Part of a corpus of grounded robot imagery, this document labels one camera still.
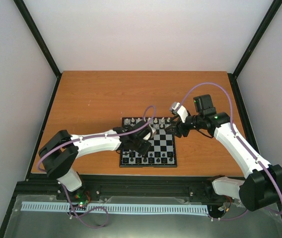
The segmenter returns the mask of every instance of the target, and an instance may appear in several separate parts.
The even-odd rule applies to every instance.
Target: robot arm
[[[190,130],[197,130],[202,134],[204,134],[202,129],[207,130],[210,138],[215,137],[228,150],[246,178],[242,181],[217,176],[211,182],[212,190],[218,195],[227,195],[241,200],[250,211],[278,202],[279,196],[258,162],[268,169],[281,192],[282,168],[279,165],[272,166],[259,155],[238,132],[235,124],[233,124],[234,131],[232,130],[230,117],[226,113],[216,112],[210,95],[195,97],[194,103],[198,113],[195,116],[191,116],[179,103],[173,103],[170,110],[178,117],[178,120],[166,128],[166,131],[178,137],[187,137]],[[257,160],[251,156],[248,149],[257,157]]]
[[[57,179],[65,185],[68,191],[73,192],[82,186],[78,173],[71,167],[77,158],[95,152],[116,151],[121,148],[134,150],[143,155],[146,154],[151,146],[148,140],[156,134],[155,129],[146,126],[135,133],[121,135],[125,132],[137,130],[144,124],[145,121],[141,120],[133,127],[130,125],[115,127],[112,130],[91,135],[70,135],[66,130],[59,131],[40,149],[40,158],[64,142],[74,142],[63,150],[55,151],[43,161],[47,176],[51,179]]]

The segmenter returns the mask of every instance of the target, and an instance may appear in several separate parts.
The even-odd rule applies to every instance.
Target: purple cable
[[[87,226],[87,227],[89,227],[89,228],[93,228],[93,229],[102,228],[102,227],[104,227],[105,225],[108,224],[108,221],[109,221],[109,213],[108,213],[107,209],[104,208],[104,207],[94,207],[94,208],[90,209],[89,211],[86,211],[85,213],[83,213],[83,214],[81,214],[81,215],[78,215],[77,212],[75,211],[74,206],[73,206],[72,203],[71,203],[71,199],[70,199],[70,196],[68,195],[68,191],[67,191],[66,187],[65,187],[62,183],[61,183],[61,186],[63,187],[63,189],[64,189],[64,191],[65,191],[65,194],[66,194],[67,201],[68,201],[68,203],[70,204],[70,208],[71,208],[70,211],[72,211],[72,212],[75,214],[75,217],[76,217],[81,223],[83,223],[85,226]],[[102,224],[102,225],[100,225],[100,226],[97,226],[97,227],[94,227],[94,226],[88,225],[87,223],[85,223],[85,222],[81,219],[81,217],[83,217],[83,216],[87,215],[89,212],[91,212],[91,211],[93,211],[93,210],[97,210],[97,209],[102,209],[102,210],[104,210],[105,213],[106,213],[106,215],[107,215],[107,218],[106,218],[106,221],[105,221],[104,224]]]
[[[136,130],[129,131],[129,132],[125,132],[125,133],[121,133],[121,134],[110,134],[110,135],[107,135],[107,137],[115,137],[115,136],[130,135],[130,134],[133,134],[133,133],[135,133],[135,132],[137,132],[137,131],[139,131],[139,130],[142,130],[142,129],[145,128],[146,126],[148,126],[148,125],[153,121],[153,118],[155,117],[155,114],[156,114],[156,107],[153,106],[153,105],[150,105],[150,106],[148,106],[148,107],[146,108],[146,110],[145,110],[143,116],[145,117],[146,112],[147,112],[150,108],[153,108],[152,117],[151,117],[151,119],[150,119],[147,123],[145,123],[143,126],[139,127],[139,128],[136,129]],[[87,139],[98,138],[98,137],[105,137],[105,135],[104,135],[104,134],[88,135],[88,136],[84,136],[82,139],[83,139],[83,140],[87,140]],[[55,151],[58,151],[58,150],[61,149],[62,147],[65,147],[65,146],[67,146],[67,145],[69,145],[69,144],[72,144],[72,143],[78,142],[78,141],[80,141],[80,138],[75,139],[75,140],[67,141],[67,142],[65,142],[65,143],[63,143],[63,144],[61,144],[61,145],[55,147],[54,149],[50,150],[49,152],[47,152],[47,153],[37,162],[37,169],[38,169],[39,171],[46,172],[45,170],[43,170],[43,169],[40,168],[40,165],[41,165],[41,163],[42,163],[48,156],[50,156],[51,154],[53,154]]]
[[[183,100],[181,101],[181,103],[180,103],[180,105],[178,106],[178,108],[176,109],[176,111],[183,105],[183,103],[184,103],[184,101],[186,100],[186,98],[190,95],[190,93],[191,93],[194,89],[196,89],[197,87],[199,87],[199,86],[201,86],[201,85],[205,85],[205,84],[214,85],[214,86],[220,88],[220,89],[226,94],[227,99],[228,99],[228,101],[229,101],[229,106],[230,106],[230,128],[231,128],[232,132],[234,133],[234,135],[236,135],[237,132],[235,131],[234,126],[233,126],[233,110],[232,110],[232,102],[231,102],[230,96],[229,96],[229,94],[226,92],[226,90],[225,90],[224,88],[222,88],[220,85],[218,85],[218,84],[216,84],[216,83],[205,82],[205,83],[200,83],[200,84],[194,86],[194,87],[185,95],[185,97],[184,97]],[[258,159],[257,156],[249,149],[249,147],[242,141],[242,139],[241,139],[239,136],[237,136],[236,138],[237,138],[238,141],[242,144],[242,146],[248,151],[248,153],[249,153],[255,160],[257,160],[257,159]],[[273,186],[275,187],[275,189],[276,189],[276,191],[277,191],[277,194],[278,194],[278,196],[279,196],[279,199],[280,199],[281,205],[282,205],[282,193],[281,193],[281,191],[280,191],[280,189],[279,189],[279,187],[278,187],[276,181],[274,180],[274,178],[272,177],[272,175],[270,174],[270,172],[268,171],[268,169],[267,169],[260,161],[258,162],[258,164],[261,166],[261,168],[262,168],[262,169],[265,171],[265,173],[268,175],[270,181],[272,182]],[[266,209],[269,210],[269,211],[271,211],[271,212],[273,212],[273,213],[279,214],[279,215],[282,214],[282,209],[281,209],[281,211],[275,211],[275,210],[272,210],[272,209],[270,209],[270,208],[266,208]],[[243,214],[241,214],[240,216],[238,216],[238,217],[236,217],[236,218],[239,218],[239,217],[241,217],[241,216],[243,216],[243,215],[245,215],[245,214],[247,214],[247,212],[244,212]]]

